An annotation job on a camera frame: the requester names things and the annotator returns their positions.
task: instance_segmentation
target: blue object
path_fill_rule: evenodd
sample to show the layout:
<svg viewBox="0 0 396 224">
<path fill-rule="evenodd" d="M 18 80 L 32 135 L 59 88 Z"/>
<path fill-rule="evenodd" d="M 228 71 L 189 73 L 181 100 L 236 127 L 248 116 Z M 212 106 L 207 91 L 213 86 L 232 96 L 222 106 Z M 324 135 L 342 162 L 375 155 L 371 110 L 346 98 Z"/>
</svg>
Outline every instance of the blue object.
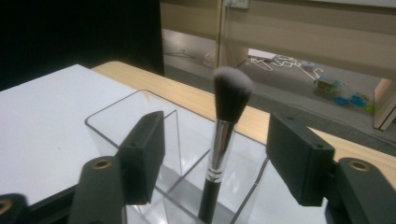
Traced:
<svg viewBox="0 0 396 224">
<path fill-rule="evenodd" d="M 352 104 L 360 107 L 364 107 L 367 104 L 367 102 L 357 94 L 354 94 L 350 101 Z"/>
</svg>

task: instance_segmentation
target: wooden panel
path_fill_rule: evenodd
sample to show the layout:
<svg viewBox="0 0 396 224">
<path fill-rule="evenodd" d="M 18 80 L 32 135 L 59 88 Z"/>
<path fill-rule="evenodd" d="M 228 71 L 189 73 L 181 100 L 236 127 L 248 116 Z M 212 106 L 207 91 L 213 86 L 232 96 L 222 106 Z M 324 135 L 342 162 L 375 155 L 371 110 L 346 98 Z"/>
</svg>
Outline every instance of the wooden panel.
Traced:
<svg viewBox="0 0 396 224">
<path fill-rule="evenodd" d="M 385 131 L 396 118 L 396 81 L 382 78 L 375 88 L 374 127 Z"/>
</svg>

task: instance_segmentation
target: green object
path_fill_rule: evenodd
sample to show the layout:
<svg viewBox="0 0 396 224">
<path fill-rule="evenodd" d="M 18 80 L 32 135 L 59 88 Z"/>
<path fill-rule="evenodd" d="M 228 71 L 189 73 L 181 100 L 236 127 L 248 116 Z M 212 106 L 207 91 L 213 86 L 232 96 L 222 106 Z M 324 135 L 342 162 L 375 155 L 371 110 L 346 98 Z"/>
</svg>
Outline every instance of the green object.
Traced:
<svg viewBox="0 0 396 224">
<path fill-rule="evenodd" d="M 338 90 L 341 82 L 329 77 L 320 77 L 317 80 L 317 89 L 325 93 L 333 93 Z"/>
<path fill-rule="evenodd" d="M 369 112 L 370 114 L 374 114 L 375 112 L 375 107 L 373 105 L 365 105 L 364 110 Z"/>
</svg>

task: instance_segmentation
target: black bristles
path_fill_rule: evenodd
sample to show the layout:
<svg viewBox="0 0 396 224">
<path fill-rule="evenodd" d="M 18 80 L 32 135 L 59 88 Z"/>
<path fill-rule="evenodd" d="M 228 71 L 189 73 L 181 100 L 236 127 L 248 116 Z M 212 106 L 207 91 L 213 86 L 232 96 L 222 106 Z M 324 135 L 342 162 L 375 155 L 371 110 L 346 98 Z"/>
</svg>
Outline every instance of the black bristles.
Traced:
<svg viewBox="0 0 396 224">
<path fill-rule="evenodd" d="M 250 78 L 238 69 L 220 67 L 214 71 L 217 119 L 238 122 L 254 87 Z"/>
</svg>

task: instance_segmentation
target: black brush handle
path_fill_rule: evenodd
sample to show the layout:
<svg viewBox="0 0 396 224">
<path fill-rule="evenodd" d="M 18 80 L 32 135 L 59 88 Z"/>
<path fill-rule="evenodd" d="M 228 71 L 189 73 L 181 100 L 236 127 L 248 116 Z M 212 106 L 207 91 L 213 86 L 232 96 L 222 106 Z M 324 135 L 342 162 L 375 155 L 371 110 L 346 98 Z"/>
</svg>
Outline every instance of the black brush handle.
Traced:
<svg viewBox="0 0 396 224">
<path fill-rule="evenodd" d="M 207 179 L 205 180 L 198 218 L 206 224 L 212 223 L 216 203 L 218 202 L 220 185 L 221 182 L 215 183 Z"/>
</svg>

